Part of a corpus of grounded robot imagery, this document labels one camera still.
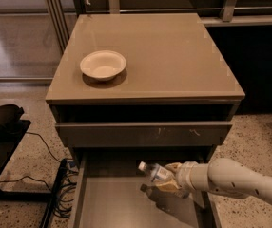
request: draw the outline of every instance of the white robotic arm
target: white robotic arm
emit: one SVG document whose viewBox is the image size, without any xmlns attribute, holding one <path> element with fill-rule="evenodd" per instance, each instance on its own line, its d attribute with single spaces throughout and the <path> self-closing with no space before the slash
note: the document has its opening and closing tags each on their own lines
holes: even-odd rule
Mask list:
<svg viewBox="0 0 272 228">
<path fill-rule="evenodd" d="M 173 179 L 156 183 L 162 191 L 175 192 L 175 188 L 180 192 L 199 190 L 235 199 L 251 195 L 272 205 L 272 177 L 254 172 L 231 159 L 219 158 L 208 164 L 173 163 L 165 169 L 172 173 Z"/>
</svg>

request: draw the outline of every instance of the desk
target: desk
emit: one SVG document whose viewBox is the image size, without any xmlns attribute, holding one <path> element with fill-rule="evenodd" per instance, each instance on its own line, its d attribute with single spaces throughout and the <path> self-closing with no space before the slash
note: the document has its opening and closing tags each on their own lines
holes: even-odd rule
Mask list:
<svg viewBox="0 0 272 228">
<path fill-rule="evenodd" d="M 126 70 L 97 83 L 79 64 L 104 49 L 124 55 Z M 135 227 L 201 227 L 193 201 L 157 199 L 167 200 L 166 210 L 182 205 L 192 220 L 152 211 L 139 190 L 146 178 L 137 164 L 208 162 L 243 97 L 196 14 L 79 16 L 46 98 L 81 170 L 71 227 L 126 227 L 135 220 Z"/>
</svg>

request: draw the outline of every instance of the drawer front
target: drawer front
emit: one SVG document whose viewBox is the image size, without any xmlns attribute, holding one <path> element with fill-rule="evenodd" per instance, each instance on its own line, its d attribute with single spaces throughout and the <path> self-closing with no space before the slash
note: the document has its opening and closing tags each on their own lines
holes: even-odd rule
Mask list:
<svg viewBox="0 0 272 228">
<path fill-rule="evenodd" d="M 221 145 L 229 122 L 57 123 L 66 147 L 163 147 Z"/>
</svg>

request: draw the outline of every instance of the terrazzo floor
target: terrazzo floor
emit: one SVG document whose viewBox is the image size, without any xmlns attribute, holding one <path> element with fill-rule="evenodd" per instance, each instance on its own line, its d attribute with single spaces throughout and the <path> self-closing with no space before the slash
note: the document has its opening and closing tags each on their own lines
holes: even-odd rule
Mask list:
<svg viewBox="0 0 272 228">
<path fill-rule="evenodd" d="M 1 17 L 1 19 L 5 19 L 8 24 L 12 23 L 11 27 L 13 30 L 13 24 L 17 20 L 20 20 L 19 24 L 28 23 L 29 25 L 35 25 L 35 21 L 37 21 L 38 24 L 36 24 L 36 26 L 39 28 L 39 31 L 41 31 L 37 33 L 37 36 L 40 34 L 49 36 L 48 31 L 50 28 L 47 17 L 41 15 L 27 18 L 22 16 L 13 18 L 3 17 Z M 3 33 L 2 29 L 6 29 L 4 25 L 0 26 L 0 34 Z M 32 37 L 29 37 L 28 33 L 26 35 L 25 32 L 20 31 L 22 29 L 23 27 L 20 27 L 16 31 L 17 34 L 13 34 L 12 36 L 21 36 L 21 38 L 26 36 L 25 40 L 30 40 Z M 0 36 L 0 41 L 2 41 L 3 45 L 0 45 L 0 48 L 3 49 L 3 52 L 6 51 L 6 53 L 8 53 L 8 59 L 11 58 L 6 62 L 8 62 L 8 65 L 13 62 L 12 67 L 21 66 L 19 64 L 15 65 L 15 59 L 19 57 L 19 53 L 17 53 L 15 57 L 10 57 L 10 54 L 18 49 L 19 42 L 11 44 L 11 33 L 7 32 L 6 35 L 3 35 L 4 36 Z M 41 45 L 45 39 L 46 38 L 42 37 L 41 39 L 36 38 L 36 46 L 40 47 L 38 45 Z M 60 60 L 60 55 L 59 51 L 57 51 L 54 38 L 52 39 L 51 37 L 50 40 L 53 42 L 51 43 L 53 46 L 49 47 L 49 55 L 39 59 L 36 56 L 26 57 L 25 61 L 30 61 L 29 66 L 25 67 L 27 69 L 17 70 L 15 73 L 18 72 L 22 75 L 29 72 L 38 75 L 52 74 L 58 60 Z M 43 53 L 39 49 L 33 49 L 32 46 L 29 47 L 33 54 Z M 39 67 L 39 69 L 35 69 L 34 71 L 31 70 L 32 66 L 40 65 L 40 62 L 45 60 L 47 60 L 49 65 Z M 12 71 L 2 73 L 3 72 L 1 72 L 1 75 L 7 75 L 8 73 L 11 75 Z M 49 145 L 50 151 L 58 160 L 70 158 L 69 152 L 63 147 L 57 136 L 54 129 L 55 121 L 49 110 L 49 106 L 45 102 L 48 88 L 48 85 L 19 83 L 0 84 L 0 105 L 15 104 L 23 107 L 25 114 L 22 119 L 28 119 L 32 122 L 29 131 L 41 134 Z M 224 144 L 216 149 L 212 159 L 219 157 L 231 158 L 254 171 L 272 176 L 272 115 L 239 115 L 233 118 L 232 123 L 233 127 Z M 58 162 L 50 156 L 41 140 L 36 136 L 27 134 L 20 142 L 6 169 L 0 176 L 0 181 L 17 180 L 25 175 L 30 175 L 38 180 L 44 180 L 49 186 L 52 186 L 58 165 Z M 22 180 L 16 183 L 0 183 L 0 187 L 3 190 L 14 191 L 31 190 L 42 192 L 46 190 L 44 184 L 33 180 Z M 210 198 L 215 203 L 220 223 L 224 228 L 272 227 L 272 206 L 259 199 L 249 197 L 239 200 L 214 195 L 210 195 Z M 0 227 L 38 227 L 44 210 L 45 204 L 43 203 L 0 201 Z M 68 227 L 68 220 L 52 217 L 50 227 Z"/>
</svg>

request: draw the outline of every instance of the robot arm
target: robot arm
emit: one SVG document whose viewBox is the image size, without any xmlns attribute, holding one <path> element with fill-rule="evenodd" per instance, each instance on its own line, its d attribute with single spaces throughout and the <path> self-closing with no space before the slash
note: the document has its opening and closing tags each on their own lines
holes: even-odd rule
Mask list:
<svg viewBox="0 0 272 228">
<path fill-rule="evenodd" d="M 272 205 L 272 177 L 254 172 L 242 164 L 220 158 L 209 164 L 185 162 L 175 171 L 182 189 L 244 199 L 248 195 Z"/>
</svg>

